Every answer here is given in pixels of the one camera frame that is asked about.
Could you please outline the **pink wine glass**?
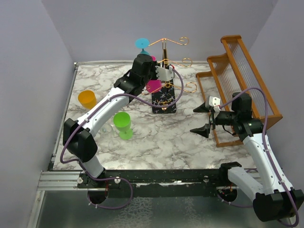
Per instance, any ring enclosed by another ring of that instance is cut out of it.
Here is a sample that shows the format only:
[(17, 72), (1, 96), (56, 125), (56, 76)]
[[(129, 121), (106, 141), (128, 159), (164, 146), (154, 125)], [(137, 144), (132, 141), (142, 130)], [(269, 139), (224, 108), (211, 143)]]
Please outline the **pink wine glass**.
[(162, 82), (160, 80), (150, 80), (146, 85), (146, 91), (148, 93), (156, 93), (162, 88)]

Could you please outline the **blue wine glass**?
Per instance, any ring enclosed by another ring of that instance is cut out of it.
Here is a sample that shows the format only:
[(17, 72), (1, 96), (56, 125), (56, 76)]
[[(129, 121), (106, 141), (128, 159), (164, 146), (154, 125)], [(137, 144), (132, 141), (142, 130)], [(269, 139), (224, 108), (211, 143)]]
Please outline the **blue wine glass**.
[(149, 53), (145, 50), (149, 46), (150, 42), (147, 38), (139, 38), (135, 41), (135, 46), (140, 49), (140, 54), (149, 55)]

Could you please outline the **orange wine glass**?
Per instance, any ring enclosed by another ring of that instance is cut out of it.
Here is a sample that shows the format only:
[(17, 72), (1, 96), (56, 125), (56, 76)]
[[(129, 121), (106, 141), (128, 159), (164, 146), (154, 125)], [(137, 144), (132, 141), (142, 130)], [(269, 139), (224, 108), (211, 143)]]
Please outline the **orange wine glass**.
[(78, 95), (78, 101), (86, 109), (92, 109), (97, 104), (95, 94), (91, 90), (82, 91)]

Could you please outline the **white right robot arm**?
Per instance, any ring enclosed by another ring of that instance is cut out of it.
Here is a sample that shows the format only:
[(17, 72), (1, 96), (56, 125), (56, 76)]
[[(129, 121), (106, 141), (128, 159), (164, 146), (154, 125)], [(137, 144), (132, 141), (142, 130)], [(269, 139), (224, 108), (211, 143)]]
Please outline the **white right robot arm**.
[(272, 152), (266, 127), (261, 120), (252, 115), (252, 98), (242, 91), (232, 95), (231, 111), (223, 111), (220, 98), (209, 96), (195, 108), (195, 113), (208, 113), (209, 121), (201, 128), (192, 129), (192, 133), (205, 138), (210, 131), (219, 126), (232, 126), (246, 150), (251, 155), (261, 181), (256, 181), (237, 162), (220, 166), (218, 180), (228, 186), (231, 183), (239, 187), (251, 200), (252, 207), (260, 221), (295, 217), (292, 227), (299, 224), (298, 210), (304, 202), (302, 190), (296, 190), (285, 176)]

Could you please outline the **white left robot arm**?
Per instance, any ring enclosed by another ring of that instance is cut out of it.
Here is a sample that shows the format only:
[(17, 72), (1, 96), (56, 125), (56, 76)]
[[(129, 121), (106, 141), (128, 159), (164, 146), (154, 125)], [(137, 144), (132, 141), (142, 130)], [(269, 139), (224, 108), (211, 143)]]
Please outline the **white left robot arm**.
[(150, 55), (138, 54), (132, 68), (117, 79), (109, 93), (77, 120), (68, 118), (63, 126), (63, 150), (69, 151), (90, 174), (88, 181), (98, 188), (104, 184), (105, 168), (97, 158), (94, 137), (118, 111), (137, 99), (146, 84), (156, 78), (157, 62)]

